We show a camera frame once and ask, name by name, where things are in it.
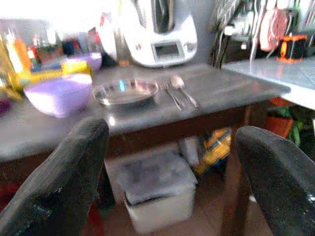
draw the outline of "metal cutlery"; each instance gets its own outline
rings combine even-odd
[[[176,107],[178,108],[178,110],[182,110],[182,109],[183,109],[183,107],[184,107],[183,103],[182,103],[174,94],[172,94],[172,92],[171,92],[171,90],[170,90],[170,88],[169,88],[168,83],[163,83],[163,84],[160,86],[160,88],[161,88],[162,90],[166,90],[167,93],[172,97],[172,99],[173,99],[173,101],[174,101]]]
[[[198,107],[198,103],[196,102],[196,100],[184,89],[185,88],[185,83],[183,81],[183,79],[178,76],[178,75],[174,75],[171,79],[171,84],[174,88],[176,89],[180,89],[182,91],[182,93],[186,96],[187,100],[194,105],[194,107]]]

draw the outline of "appliance display screen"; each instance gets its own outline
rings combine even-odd
[[[177,44],[155,46],[157,57],[179,56]]]

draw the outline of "white storage bin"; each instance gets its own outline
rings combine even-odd
[[[167,225],[188,219],[193,210],[195,189],[188,188],[179,195],[149,200],[130,206],[125,205],[134,229],[147,234]]]

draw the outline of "white table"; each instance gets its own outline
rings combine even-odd
[[[283,63],[276,58],[255,59],[252,63],[245,60],[225,64],[223,69],[289,86],[291,92],[283,99],[315,110],[315,57],[296,63]]]

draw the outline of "gray wall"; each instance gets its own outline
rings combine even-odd
[[[209,63],[209,48],[213,34],[208,31],[208,23],[215,0],[187,0],[197,30],[198,49],[192,63]]]

